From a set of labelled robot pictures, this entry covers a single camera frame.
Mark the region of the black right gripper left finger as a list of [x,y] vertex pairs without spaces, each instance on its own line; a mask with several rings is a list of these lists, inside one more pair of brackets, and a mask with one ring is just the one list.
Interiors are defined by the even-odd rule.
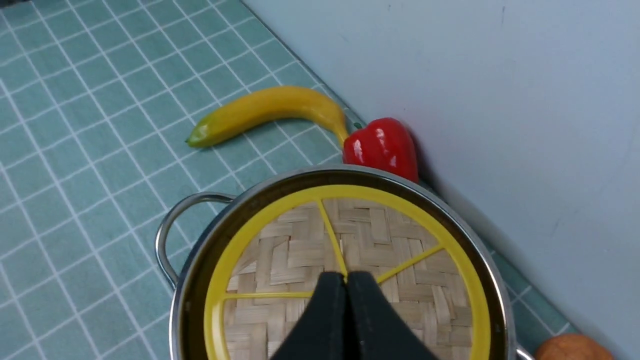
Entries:
[[323,272],[304,312],[273,360],[342,360],[345,355],[346,289],[342,274]]

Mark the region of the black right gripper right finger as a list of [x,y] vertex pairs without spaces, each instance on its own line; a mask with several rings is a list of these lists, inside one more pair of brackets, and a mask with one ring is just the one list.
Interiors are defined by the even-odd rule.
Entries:
[[346,290],[348,360],[437,359],[394,310],[370,272],[350,272]]

